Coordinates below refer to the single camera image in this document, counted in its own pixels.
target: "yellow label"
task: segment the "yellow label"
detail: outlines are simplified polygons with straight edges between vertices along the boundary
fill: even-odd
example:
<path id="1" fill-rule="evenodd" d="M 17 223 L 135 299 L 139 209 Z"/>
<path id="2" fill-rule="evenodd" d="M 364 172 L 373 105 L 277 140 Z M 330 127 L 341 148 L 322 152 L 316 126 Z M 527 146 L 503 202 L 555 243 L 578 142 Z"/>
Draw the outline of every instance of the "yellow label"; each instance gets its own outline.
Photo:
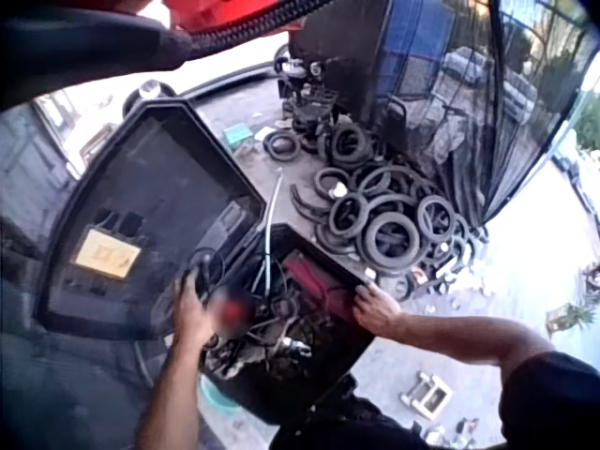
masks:
<path id="1" fill-rule="evenodd" d="M 111 277 L 125 278 L 142 251 L 98 230 L 90 230 L 73 263 Z"/>

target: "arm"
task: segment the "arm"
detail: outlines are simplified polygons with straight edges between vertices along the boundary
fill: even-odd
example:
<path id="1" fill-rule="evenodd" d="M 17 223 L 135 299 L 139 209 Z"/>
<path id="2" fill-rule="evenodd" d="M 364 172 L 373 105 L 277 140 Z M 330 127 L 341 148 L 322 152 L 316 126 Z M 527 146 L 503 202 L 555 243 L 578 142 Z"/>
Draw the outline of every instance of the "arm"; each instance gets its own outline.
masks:
<path id="1" fill-rule="evenodd" d="M 136 448 L 191 450 L 198 446 L 196 378 L 200 352 L 213 335 L 211 318 L 194 287 L 195 274 L 174 284 L 175 337 L 154 396 L 136 436 Z"/>
<path id="2" fill-rule="evenodd" d="M 491 317 L 429 317 L 402 313 L 374 284 L 356 288 L 354 317 L 368 331 L 466 364 L 500 367 L 502 382 L 525 360 L 552 352 L 552 344 L 530 328 Z"/>

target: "green object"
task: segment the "green object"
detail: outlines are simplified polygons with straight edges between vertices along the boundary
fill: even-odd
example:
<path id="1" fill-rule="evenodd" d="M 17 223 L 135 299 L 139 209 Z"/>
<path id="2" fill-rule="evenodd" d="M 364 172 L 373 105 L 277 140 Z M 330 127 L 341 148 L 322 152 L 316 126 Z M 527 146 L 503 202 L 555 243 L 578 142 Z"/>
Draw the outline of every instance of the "green object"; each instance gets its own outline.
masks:
<path id="1" fill-rule="evenodd" d="M 232 150 L 237 150 L 237 148 L 245 141 L 247 138 L 252 136 L 252 131 L 246 124 L 237 124 L 233 127 L 227 128 L 223 131 L 225 135 L 225 142 Z"/>
<path id="2" fill-rule="evenodd" d="M 200 378 L 200 387 L 208 402 L 222 413 L 235 413 L 240 408 L 233 400 L 221 394 L 213 382 L 204 375 Z"/>

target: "hand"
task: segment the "hand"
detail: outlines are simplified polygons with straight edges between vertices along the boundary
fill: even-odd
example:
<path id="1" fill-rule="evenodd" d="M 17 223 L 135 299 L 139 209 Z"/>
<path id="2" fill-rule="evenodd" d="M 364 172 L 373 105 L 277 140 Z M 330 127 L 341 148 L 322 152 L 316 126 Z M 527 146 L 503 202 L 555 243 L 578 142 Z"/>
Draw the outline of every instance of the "hand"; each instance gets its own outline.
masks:
<path id="1" fill-rule="evenodd" d="M 360 326 L 381 338 L 392 338 L 400 305 L 379 286 L 369 283 L 356 287 L 354 318 Z"/>
<path id="2" fill-rule="evenodd" d="M 173 326 L 174 341 L 185 352 L 200 353 L 203 345 L 213 336 L 211 314 L 204 309 L 203 304 L 196 294 L 196 276 L 198 271 L 192 271 L 186 278 L 183 286 L 180 279 L 173 285 L 174 306 Z"/>

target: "person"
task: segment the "person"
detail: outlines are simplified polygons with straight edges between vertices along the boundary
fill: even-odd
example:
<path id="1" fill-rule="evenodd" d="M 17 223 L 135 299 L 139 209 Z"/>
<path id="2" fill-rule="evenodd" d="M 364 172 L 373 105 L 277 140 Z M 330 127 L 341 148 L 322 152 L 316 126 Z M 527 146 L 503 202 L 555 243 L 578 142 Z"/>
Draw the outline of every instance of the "person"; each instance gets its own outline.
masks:
<path id="1" fill-rule="evenodd" d="M 510 449 L 575 448 L 593 445 L 600 423 L 600 375 L 592 367 L 556 352 L 528 327 L 488 317 L 442 318 L 403 313 L 375 284 L 356 288 L 354 317 L 373 335 L 465 364 L 500 368 L 500 417 Z M 213 335 L 189 277 L 175 296 L 174 340 L 150 407 L 142 417 L 136 448 L 197 447 L 199 420 L 196 377 L 201 349 Z M 383 416 L 367 400 L 352 396 L 360 414 L 344 420 L 311 420 L 301 429 L 282 429 L 271 448 L 428 449 L 417 434 Z"/>

